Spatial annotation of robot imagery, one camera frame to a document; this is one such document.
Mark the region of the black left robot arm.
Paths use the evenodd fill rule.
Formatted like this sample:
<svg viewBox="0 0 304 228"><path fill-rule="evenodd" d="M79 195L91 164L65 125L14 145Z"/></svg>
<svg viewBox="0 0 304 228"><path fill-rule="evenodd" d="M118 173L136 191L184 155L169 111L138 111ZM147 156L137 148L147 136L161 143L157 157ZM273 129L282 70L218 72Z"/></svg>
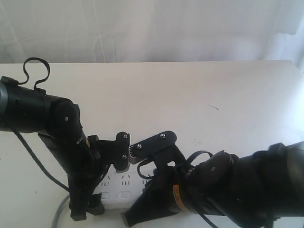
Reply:
<svg viewBox="0 0 304 228"><path fill-rule="evenodd" d="M105 166L83 132L77 104L67 98L47 95L42 89L21 87L17 80L3 76L0 80L0 129L15 133L35 161L38 158L21 134L38 134L67 174L67 186L57 180L55 183L69 192L70 216L74 221L85 220L87 213L104 213L101 198L93 192Z"/></svg>

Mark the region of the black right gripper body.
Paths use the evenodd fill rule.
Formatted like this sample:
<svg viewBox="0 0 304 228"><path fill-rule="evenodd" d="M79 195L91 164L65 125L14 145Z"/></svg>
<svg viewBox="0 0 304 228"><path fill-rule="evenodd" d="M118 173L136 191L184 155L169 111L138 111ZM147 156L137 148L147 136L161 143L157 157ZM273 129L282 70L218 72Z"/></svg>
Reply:
<svg viewBox="0 0 304 228"><path fill-rule="evenodd" d="M201 154L213 156L208 151L197 151L186 159L174 144L160 151L151 152L140 162L140 167L150 163L155 165L152 176L140 173L140 177L148 181L140 199L145 200L145 206L150 206L150 213L214 213L212 204L195 187L196 182L189 179L191 172L194 171L191 163Z"/></svg>

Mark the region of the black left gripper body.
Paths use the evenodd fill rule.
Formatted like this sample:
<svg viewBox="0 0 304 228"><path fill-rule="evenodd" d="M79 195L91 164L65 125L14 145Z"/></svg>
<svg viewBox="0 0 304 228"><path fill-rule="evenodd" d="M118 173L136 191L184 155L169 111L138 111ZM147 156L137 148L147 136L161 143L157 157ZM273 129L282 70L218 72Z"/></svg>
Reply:
<svg viewBox="0 0 304 228"><path fill-rule="evenodd" d="M97 135L82 135L76 141L38 136L67 174L68 187L95 188L105 177L110 166L109 141L99 140Z"/></svg>

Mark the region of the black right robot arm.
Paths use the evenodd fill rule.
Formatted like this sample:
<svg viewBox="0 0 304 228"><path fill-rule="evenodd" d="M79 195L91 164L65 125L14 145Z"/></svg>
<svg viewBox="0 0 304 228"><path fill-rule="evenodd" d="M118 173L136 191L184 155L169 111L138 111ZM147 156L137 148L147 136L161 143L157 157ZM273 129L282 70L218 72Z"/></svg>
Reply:
<svg viewBox="0 0 304 228"><path fill-rule="evenodd" d="M239 158L220 151L198 165L202 151L185 158L176 145L151 152L156 166L142 194L122 213L127 227L193 213L225 216L241 228L270 228L282 217L304 214L304 144L277 143Z"/></svg>

